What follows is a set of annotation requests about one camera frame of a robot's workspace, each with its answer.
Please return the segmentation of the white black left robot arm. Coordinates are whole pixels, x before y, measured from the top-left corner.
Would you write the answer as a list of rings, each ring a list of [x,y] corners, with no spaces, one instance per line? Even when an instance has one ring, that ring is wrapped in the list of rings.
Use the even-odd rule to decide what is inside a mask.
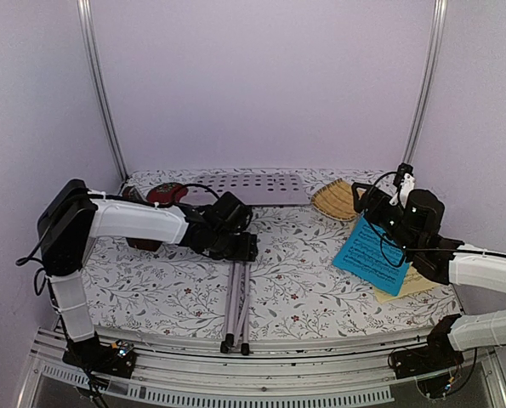
[[[36,263],[46,275],[55,309],[63,320],[73,353],[89,369],[107,360],[105,347],[94,341],[82,270],[99,240],[156,241],[183,247],[215,261],[251,263],[258,238],[248,231],[252,208],[229,191],[207,185],[211,204],[183,201],[193,184],[173,187],[158,201],[138,200],[91,190],[81,179],[70,180],[37,221],[38,239],[16,266]]]

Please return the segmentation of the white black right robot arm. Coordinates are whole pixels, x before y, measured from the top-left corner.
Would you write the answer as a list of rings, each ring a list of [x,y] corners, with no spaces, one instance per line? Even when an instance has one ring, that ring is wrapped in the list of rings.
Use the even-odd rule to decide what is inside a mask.
[[[378,226],[402,250],[424,278],[442,285],[477,286],[506,294],[506,254],[440,235],[444,204],[430,191],[412,189],[392,204],[389,194],[372,184],[351,186],[356,212]],[[439,370],[461,352],[506,345],[506,309],[487,314],[444,317],[427,337],[420,363]]]

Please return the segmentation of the yellow paper sheet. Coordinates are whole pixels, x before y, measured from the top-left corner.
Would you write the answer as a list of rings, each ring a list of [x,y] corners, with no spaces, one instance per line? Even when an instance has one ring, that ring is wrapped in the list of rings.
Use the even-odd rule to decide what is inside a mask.
[[[424,278],[413,266],[410,266],[397,295],[390,295],[389,293],[377,289],[376,287],[373,288],[373,293],[379,303],[387,303],[398,298],[431,290],[439,285],[439,283],[435,283]]]

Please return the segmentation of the blue sheet music page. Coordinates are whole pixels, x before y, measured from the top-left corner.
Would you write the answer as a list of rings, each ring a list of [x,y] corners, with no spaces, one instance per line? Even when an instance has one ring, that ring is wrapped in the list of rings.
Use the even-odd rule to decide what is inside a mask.
[[[359,217],[350,237],[335,256],[333,266],[396,296],[410,264],[403,251],[380,227]]]

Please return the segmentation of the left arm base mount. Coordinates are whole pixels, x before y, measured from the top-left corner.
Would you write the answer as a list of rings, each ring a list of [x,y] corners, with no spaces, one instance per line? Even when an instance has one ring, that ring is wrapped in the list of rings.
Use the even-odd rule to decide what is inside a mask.
[[[132,377],[137,354],[134,345],[123,340],[104,345],[98,333],[83,341],[66,341],[63,362],[85,371],[102,373],[114,377]]]

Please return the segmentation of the white tripod music stand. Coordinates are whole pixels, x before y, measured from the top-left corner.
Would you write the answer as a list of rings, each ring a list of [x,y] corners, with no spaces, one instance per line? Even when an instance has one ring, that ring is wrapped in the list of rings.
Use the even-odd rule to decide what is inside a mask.
[[[185,202],[195,205],[205,204],[211,194],[221,196],[225,192],[251,208],[303,207],[310,203],[302,179],[290,173],[204,173],[186,188]],[[250,355],[250,298],[251,264],[235,261],[228,274],[221,353],[239,349],[242,355]]]

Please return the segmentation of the dark red wooden metronome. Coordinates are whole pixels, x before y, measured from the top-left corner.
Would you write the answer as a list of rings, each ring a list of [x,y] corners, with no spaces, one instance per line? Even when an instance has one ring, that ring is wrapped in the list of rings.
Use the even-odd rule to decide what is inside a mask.
[[[146,201],[142,193],[132,185],[129,185],[122,190],[122,197],[132,199],[133,201]],[[126,238],[126,242],[132,248],[148,252],[157,252],[162,244],[160,241],[129,237]]]

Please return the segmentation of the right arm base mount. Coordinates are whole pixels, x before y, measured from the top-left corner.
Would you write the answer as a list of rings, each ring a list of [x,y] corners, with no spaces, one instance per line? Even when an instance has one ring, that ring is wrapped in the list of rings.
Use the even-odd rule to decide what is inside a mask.
[[[457,394],[471,380],[478,360],[478,349],[474,349],[474,358],[469,373],[464,380],[458,379],[462,370],[463,352],[455,350],[448,335],[452,325],[461,314],[450,314],[441,319],[427,336],[427,343],[419,348],[399,347],[391,351],[387,364],[397,379],[426,375],[447,370],[442,378],[432,377],[416,382],[419,393],[429,400],[443,400]]]

